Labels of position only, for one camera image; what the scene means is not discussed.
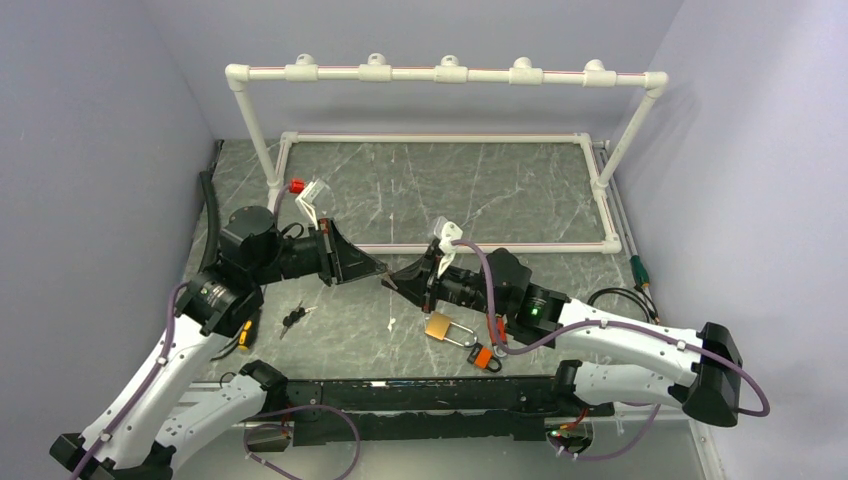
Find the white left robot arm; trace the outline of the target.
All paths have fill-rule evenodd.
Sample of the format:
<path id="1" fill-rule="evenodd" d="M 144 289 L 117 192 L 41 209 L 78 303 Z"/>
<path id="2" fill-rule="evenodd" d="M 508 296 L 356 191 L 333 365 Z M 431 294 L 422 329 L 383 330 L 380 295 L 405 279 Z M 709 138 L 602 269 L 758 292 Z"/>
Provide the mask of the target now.
<path id="1" fill-rule="evenodd" d="M 218 231 L 213 261 L 171 292 L 165 330 L 142 366 L 94 422 L 60 435 L 50 456 L 75 479 L 171 478 L 232 424 L 286 409 L 286 376 L 254 360 L 211 398 L 175 412 L 199 370 L 257 316 L 266 285 L 316 275 L 333 286 L 386 270 L 330 218 L 290 236 L 263 206 L 236 210 Z"/>

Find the brass padlock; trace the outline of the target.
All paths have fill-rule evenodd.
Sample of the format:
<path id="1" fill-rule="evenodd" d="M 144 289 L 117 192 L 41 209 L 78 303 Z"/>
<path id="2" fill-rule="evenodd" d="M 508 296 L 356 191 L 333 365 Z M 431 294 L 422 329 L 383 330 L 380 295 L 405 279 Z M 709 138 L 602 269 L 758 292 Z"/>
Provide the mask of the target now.
<path id="1" fill-rule="evenodd" d="M 431 339 L 460 348 L 471 348 L 478 341 L 474 330 L 456 323 L 452 317 L 439 312 L 433 312 L 428 317 L 424 332 Z"/>

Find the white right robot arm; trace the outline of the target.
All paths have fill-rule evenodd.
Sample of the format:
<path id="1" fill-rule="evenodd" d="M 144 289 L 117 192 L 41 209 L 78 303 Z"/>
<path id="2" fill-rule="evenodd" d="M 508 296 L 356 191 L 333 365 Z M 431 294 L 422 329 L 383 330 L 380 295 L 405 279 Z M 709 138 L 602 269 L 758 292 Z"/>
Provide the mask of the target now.
<path id="1" fill-rule="evenodd" d="M 651 325 L 605 312 L 564 293 L 532 283 L 532 271 L 504 248 L 486 255 L 478 271 L 448 266 L 438 242 L 382 283 L 425 313 L 446 302 L 487 315 L 511 338 L 509 355 L 539 347 L 611 358 L 561 361 L 551 401 L 574 415 L 611 402 L 660 404 L 712 426 L 734 427 L 743 361 L 728 328 Z"/>

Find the red handled adjustable wrench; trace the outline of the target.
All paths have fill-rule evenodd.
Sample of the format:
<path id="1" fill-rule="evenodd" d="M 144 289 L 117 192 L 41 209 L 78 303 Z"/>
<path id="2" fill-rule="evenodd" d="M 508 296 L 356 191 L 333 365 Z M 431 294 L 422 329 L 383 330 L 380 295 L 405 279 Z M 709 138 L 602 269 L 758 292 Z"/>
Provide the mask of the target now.
<path id="1" fill-rule="evenodd" d="M 507 344 L 503 318 L 500 315 L 496 315 L 493 320 L 488 321 L 487 331 L 490 338 L 491 350 L 494 356 L 497 358 L 506 357 L 507 354 L 502 349 L 502 346 Z"/>

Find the orange black screwdriver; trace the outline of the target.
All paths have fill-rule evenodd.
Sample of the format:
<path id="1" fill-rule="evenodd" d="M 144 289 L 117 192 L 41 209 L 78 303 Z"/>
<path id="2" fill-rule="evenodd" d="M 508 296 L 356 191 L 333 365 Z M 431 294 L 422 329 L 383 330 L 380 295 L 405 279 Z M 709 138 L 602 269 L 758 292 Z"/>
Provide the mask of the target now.
<path id="1" fill-rule="evenodd" d="M 258 331 L 258 322 L 247 320 L 242 328 L 242 331 L 237 340 L 237 348 L 240 350 L 249 350 L 256 341 Z"/>

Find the black key bunch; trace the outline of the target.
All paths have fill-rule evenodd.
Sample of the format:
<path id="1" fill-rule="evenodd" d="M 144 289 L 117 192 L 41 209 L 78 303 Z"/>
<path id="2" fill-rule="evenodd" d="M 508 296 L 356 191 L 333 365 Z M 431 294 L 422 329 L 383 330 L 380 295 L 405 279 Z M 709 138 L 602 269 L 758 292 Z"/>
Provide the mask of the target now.
<path id="1" fill-rule="evenodd" d="M 317 309 L 316 306 L 304 306 L 303 302 L 300 302 L 294 309 L 292 309 L 288 315 L 286 315 L 282 321 L 282 329 L 280 331 L 279 339 L 282 340 L 288 331 L 301 319 L 303 319 L 307 314 L 315 311 Z"/>

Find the small orange black padlock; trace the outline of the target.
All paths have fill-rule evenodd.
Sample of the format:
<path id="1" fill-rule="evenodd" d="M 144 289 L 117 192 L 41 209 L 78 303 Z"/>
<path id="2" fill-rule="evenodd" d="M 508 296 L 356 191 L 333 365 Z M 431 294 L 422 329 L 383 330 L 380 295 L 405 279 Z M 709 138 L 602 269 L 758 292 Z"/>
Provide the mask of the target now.
<path id="1" fill-rule="evenodd" d="M 489 348 L 480 343 L 475 343 L 470 348 L 466 362 L 490 373 L 499 373 L 502 370 L 501 360 Z"/>

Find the green handled screwdriver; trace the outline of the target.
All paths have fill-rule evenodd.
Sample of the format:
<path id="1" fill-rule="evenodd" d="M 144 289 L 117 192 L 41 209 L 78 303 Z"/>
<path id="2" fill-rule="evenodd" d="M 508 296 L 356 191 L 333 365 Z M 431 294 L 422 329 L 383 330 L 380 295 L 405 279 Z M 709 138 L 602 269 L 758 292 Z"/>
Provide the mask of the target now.
<path id="1" fill-rule="evenodd" d="M 643 291 L 650 286 L 651 280 L 647 268 L 644 266 L 639 255 L 632 255 L 629 258 L 631 273 L 636 290 Z"/>

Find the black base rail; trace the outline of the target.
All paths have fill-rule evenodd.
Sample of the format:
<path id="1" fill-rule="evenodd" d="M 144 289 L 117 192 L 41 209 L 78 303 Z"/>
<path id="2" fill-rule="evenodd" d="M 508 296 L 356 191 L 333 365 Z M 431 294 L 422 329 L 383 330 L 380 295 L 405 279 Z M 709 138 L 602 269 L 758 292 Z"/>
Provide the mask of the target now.
<path id="1" fill-rule="evenodd" d="M 297 446 L 364 441 L 505 437 L 542 441 L 560 421 L 609 417 L 552 375 L 290 380 L 262 413 L 294 429 Z"/>

